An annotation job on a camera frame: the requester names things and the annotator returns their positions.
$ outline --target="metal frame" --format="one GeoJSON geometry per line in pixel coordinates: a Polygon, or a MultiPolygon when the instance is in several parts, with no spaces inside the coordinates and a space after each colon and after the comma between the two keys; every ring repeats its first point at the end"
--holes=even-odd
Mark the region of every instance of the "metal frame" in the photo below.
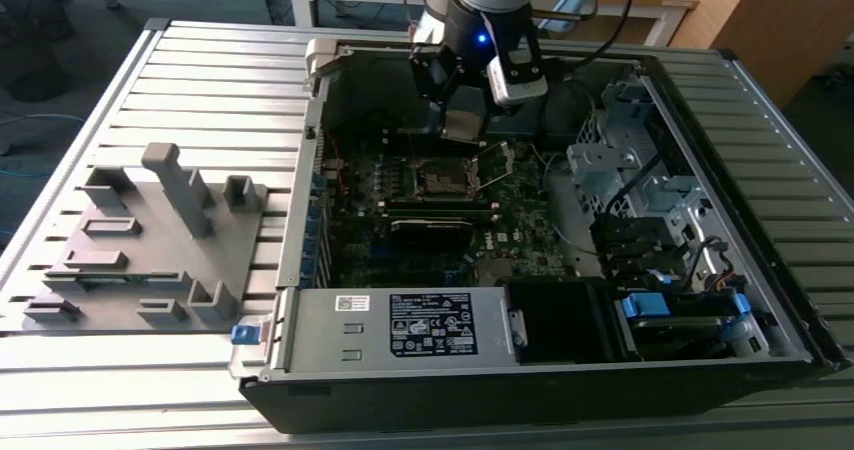
{"type": "MultiPolygon", "coordinates": [[[[137,75],[153,71],[154,65],[162,65],[153,62],[162,62],[165,57],[191,55],[173,51],[154,53],[155,45],[179,44],[190,48],[193,40],[203,39],[197,52],[206,53],[210,61],[195,71],[208,69],[209,73],[195,74],[194,78],[201,77],[201,80],[193,81],[198,83],[199,92],[216,95],[198,99],[210,106],[202,112],[217,115],[222,110],[216,108],[218,101],[210,98],[222,97],[222,90],[252,90],[265,97],[270,92],[278,92],[280,98],[306,101],[308,95],[300,84],[276,81],[290,78],[280,76],[280,72],[265,72],[269,75],[266,81],[257,82],[240,80],[256,77],[234,70],[250,68],[258,62],[273,66],[301,65],[300,53],[304,53],[310,38],[324,35],[377,41],[405,41],[406,38],[404,34],[392,32],[193,22],[171,22],[157,42],[154,37],[158,33],[150,30],[142,33],[0,259],[2,303],[17,288],[9,279],[10,271],[53,258],[55,244],[61,248],[62,242],[49,240],[67,236],[75,218],[62,213],[79,211],[86,205],[87,201],[78,192],[70,191],[70,182],[93,158],[93,145],[115,142],[117,139],[141,143],[139,135],[146,135],[145,132],[135,132],[133,136],[114,133],[110,121],[123,118],[118,111],[126,104],[125,95],[130,88],[151,80],[150,77],[137,80],[137,75]],[[272,49],[273,54],[257,53],[264,42],[278,45],[262,47],[266,52],[272,49]],[[216,49],[225,45],[238,45],[241,50],[229,54],[230,60],[213,59],[216,49]]],[[[546,50],[588,52],[596,44],[544,42],[542,47],[546,50]]],[[[616,45],[613,52],[637,55],[652,52],[661,61],[839,343],[845,349],[854,348],[854,251],[849,250],[854,225],[844,221],[849,209],[841,203],[840,192],[833,190],[833,185],[816,183],[816,170],[797,163],[817,162],[817,159],[795,145],[787,148],[789,137],[781,133],[787,130],[777,133],[773,126],[776,110],[760,93],[751,89],[732,62],[723,60],[715,52],[649,50],[622,45],[616,45]],[[827,259],[835,259],[829,266],[827,259]]],[[[177,88],[175,82],[170,80],[173,88],[177,88]]],[[[257,122],[257,119],[249,118],[246,122],[249,120],[257,122]]],[[[181,138],[203,135],[198,138],[203,138],[205,145],[210,147],[233,147],[236,144],[238,147],[230,152],[233,155],[246,148],[252,151],[294,151],[292,143],[288,143],[293,140],[293,133],[257,132],[245,125],[226,130],[147,128],[146,132],[157,138],[181,131],[193,132],[179,134],[181,138]]],[[[118,154],[114,157],[103,155],[98,158],[119,158],[118,154]]],[[[212,155],[198,153],[195,158],[203,163],[212,155]]],[[[237,165],[246,165],[250,161],[252,166],[242,168],[252,180],[273,189],[265,202],[253,256],[254,270],[246,288],[249,299],[241,302],[241,312],[246,315],[262,314],[273,305],[276,266],[289,204],[286,182],[292,174],[286,168],[272,169],[261,160],[265,161],[257,158],[232,160],[237,165]]],[[[216,174],[216,170],[202,170],[208,171],[216,174]]],[[[6,316],[0,319],[2,321],[13,309],[2,304],[0,308],[0,314],[6,316]]],[[[755,394],[695,417],[586,422],[566,426],[294,437],[278,434],[241,398],[237,382],[226,370],[229,357],[225,335],[66,336],[61,339],[10,336],[0,339],[0,439],[11,438],[7,442],[0,440],[0,446],[278,448],[294,445],[377,448],[402,444],[437,446],[596,438],[610,439],[605,443],[598,442],[608,448],[636,448],[637,444],[647,443],[657,448],[691,445],[711,449],[720,448],[720,445],[755,444],[756,441],[765,445],[773,443],[777,448],[797,448],[807,438],[824,442],[832,439],[843,447],[845,439],[854,437],[851,370],[817,384],[755,394]],[[684,435],[696,432],[701,432],[701,437],[684,435]]]]}

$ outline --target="floor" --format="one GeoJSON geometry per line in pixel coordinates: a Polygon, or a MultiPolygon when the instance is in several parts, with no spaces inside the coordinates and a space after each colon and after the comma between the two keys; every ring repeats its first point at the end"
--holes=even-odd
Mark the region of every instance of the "floor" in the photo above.
{"type": "MultiPolygon", "coordinates": [[[[153,17],[226,23],[270,23],[264,0],[118,0],[119,8],[106,10],[101,0],[65,0],[63,8],[74,35],[53,43],[53,52],[70,76],[70,89],[41,103],[21,103],[0,90],[0,170],[23,174],[49,173],[73,140],[78,124],[61,120],[22,120],[1,125],[2,112],[15,114],[59,113],[85,118],[145,21],[153,17]]],[[[286,2],[276,6],[284,21],[293,24],[286,2]]],[[[421,7],[412,5],[412,15],[421,7]]],[[[318,2],[320,26],[404,30],[405,12],[400,5],[318,2]]],[[[0,248],[10,239],[38,196],[46,178],[0,174],[0,248]]]]}
{"type": "MultiPolygon", "coordinates": [[[[63,7],[75,34],[53,44],[71,87],[59,97],[41,103],[13,101],[0,91],[0,113],[63,113],[83,117],[94,106],[111,75],[151,17],[229,23],[269,24],[264,0],[118,0],[106,10],[101,0],[65,0],[63,7]]],[[[277,5],[285,23],[292,24],[286,3],[277,5]]],[[[420,15],[420,7],[410,8],[420,15]]],[[[321,26],[402,30],[405,12],[400,5],[318,2],[321,26]]],[[[785,108],[785,116],[848,192],[854,189],[854,80],[811,81],[785,108]]],[[[26,174],[49,173],[71,141],[78,125],[57,120],[22,120],[0,126],[0,170],[26,174]]],[[[0,246],[10,238],[45,178],[0,174],[0,246]]]]}

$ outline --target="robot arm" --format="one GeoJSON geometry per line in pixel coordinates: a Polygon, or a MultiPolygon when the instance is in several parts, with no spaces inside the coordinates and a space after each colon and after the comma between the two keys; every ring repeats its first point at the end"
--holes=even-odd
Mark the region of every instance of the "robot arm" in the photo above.
{"type": "Polygon", "coordinates": [[[442,41],[416,44],[410,58],[421,95],[438,107],[458,85],[482,88],[494,107],[545,93],[529,1],[446,0],[442,41]]]}

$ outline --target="slotted aluminum table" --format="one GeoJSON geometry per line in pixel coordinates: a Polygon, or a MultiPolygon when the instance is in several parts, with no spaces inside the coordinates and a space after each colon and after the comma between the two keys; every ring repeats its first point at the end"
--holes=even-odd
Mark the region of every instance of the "slotted aluminum table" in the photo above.
{"type": "MultiPolygon", "coordinates": [[[[19,282],[38,279],[58,258],[62,240],[87,204],[83,193],[73,189],[85,168],[138,162],[149,141],[179,145],[181,164],[198,167],[205,181],[218,182],[238,171],[269,187],[241,303],[245,314],[269,310],[308,101],[302,55],[316,36],[404,38],[389,32],[149,24],[2,254],[2,329],[15,325],[25,297],[19,291],[27,287],[19,282]]],[[[549,42],[544,47],[589,51],[594,45],[549,42]]],[[[736,61],[712,51],[629,46],[614,51],[652,53],[663,62],[780,254],[849,350],[849,198],[736,61]]],[[[151,178],[138,167],[127,173],[134,179],[151,178]]],[[[807,438],[844,446],[854,434],[848,426],[854,371],[848,370],[817,384],[752,395],[695,417],[398,434],[281,435],[237,392],[226,370],[229,355],[225,335],[0,339],[0,447],[358,444],[376,448],[632,436],[608,440],[606,448],[636,448],[640,441],[672,448],[745,442],[787,448],[807,438]]]]}

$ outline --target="blue latch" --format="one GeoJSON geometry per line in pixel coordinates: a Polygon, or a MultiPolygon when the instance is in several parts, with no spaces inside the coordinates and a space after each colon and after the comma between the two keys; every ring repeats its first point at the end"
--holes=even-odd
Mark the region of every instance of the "blue latch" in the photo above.
{"type": "Polygon", "coordinates": [[[257,345],[258,343],[261,343],[261,327],[234,325],[230,328],[232,345],[257,345]]]}
{"type": "Polygon", "coordinates": [[[657,292],[632,293],[622,298],[621,304],[625,318],[669,316],[664,295],[657,292]]]}
{"type": "Polygon", "coordinates": [[[749,306],[749,302],[747,301],[747,297],[741,293],[736,293],[732,297],[732,301],[735,302],[735,308],[737,308],[737,313],[744,315],[749,313],[752,307],[749,306]]]}

